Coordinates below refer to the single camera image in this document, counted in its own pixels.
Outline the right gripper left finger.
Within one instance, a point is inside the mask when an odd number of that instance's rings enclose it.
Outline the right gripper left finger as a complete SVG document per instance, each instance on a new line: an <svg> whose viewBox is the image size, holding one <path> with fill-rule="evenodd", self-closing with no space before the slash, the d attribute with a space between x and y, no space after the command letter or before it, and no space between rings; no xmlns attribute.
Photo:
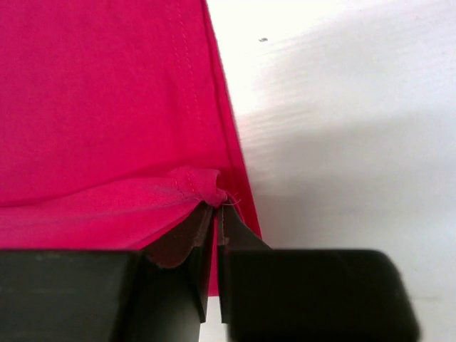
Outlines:
<svg viewBox="0 0 456 342"><path fill-rule="evenodd" d="M143 248L159 268L183 270L202 323L207 320L213 216L214 208L200 203L177 226Z"/></svg>

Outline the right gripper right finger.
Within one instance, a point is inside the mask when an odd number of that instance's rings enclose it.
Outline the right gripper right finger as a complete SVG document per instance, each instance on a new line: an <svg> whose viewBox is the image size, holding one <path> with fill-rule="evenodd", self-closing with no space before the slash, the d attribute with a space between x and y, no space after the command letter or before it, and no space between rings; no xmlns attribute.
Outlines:
<svg viewBox="0 0 456 342"><path fill-rule="evenodd" d="M271 249L242 220L233 203L217 209L217 280L222 323L229 323L228 254L235 250Z"/></svg>

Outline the magenta t shirt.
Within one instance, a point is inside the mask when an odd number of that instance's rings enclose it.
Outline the magenta t shirt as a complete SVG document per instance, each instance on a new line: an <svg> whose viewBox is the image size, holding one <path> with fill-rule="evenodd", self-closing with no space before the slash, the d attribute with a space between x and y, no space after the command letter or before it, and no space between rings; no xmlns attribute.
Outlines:
<svg viewBox="0 0 456 342"><path fill-rule="evenodd" d="M198 204L260 226L205 1L1 3L1 247L141 249Z"/></svg>

